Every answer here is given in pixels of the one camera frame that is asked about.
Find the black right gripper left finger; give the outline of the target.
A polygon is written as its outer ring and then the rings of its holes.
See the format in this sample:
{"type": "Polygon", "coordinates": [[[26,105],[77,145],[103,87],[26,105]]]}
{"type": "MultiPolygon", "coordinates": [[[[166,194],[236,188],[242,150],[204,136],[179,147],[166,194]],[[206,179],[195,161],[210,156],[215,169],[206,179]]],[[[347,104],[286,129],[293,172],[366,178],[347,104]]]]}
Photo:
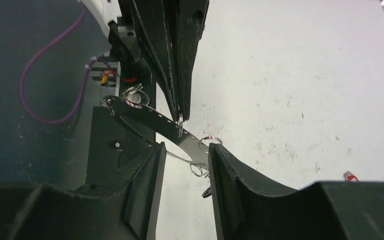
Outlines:
{"type": "Polygon", "coordinates": [[[154,240],[166,154],[151,144],[76,190],[0,183],[0,240],[154,240]]]}

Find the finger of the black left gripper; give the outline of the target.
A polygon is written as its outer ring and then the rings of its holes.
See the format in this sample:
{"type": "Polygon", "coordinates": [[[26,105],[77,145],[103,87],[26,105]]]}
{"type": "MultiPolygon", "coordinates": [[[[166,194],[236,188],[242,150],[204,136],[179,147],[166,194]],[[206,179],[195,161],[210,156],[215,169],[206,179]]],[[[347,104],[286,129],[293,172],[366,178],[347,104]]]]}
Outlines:
{"type": "Polygon", "coordinates": [[[176,71],[163,1],[130,0],[129,6],[144,59],[165,94],[172,119],[178,121],[176,71]]]}
{"type": "Polygon", "coordinates": [[[175,8],[176,97],[184,121],[191,115],[192,73],[209,5],[208,0],[178,0],[175,8]]]}

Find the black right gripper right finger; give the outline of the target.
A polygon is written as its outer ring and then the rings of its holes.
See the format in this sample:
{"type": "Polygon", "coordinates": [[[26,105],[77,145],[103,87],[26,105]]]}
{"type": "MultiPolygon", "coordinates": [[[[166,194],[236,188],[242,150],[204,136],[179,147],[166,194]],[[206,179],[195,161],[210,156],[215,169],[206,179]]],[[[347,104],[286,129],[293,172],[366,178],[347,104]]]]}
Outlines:
{"type": "Polygon", "coordinates": [[[384,240],[384,182],[318,181],[296,190],[209,147],[219,240],[384,240]]]}

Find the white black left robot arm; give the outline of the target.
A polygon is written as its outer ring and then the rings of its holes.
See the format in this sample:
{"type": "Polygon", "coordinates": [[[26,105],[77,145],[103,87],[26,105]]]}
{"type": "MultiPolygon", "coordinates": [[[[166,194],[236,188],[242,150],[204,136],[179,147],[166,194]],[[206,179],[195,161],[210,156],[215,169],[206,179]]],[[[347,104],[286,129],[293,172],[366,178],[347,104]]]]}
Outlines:
{"type": "Polygon", "coordinates": [[[192,73],[207,0],[86,0],[127,79],[145,64],[165,95],[175,121],[191,115],[192,73]]]}

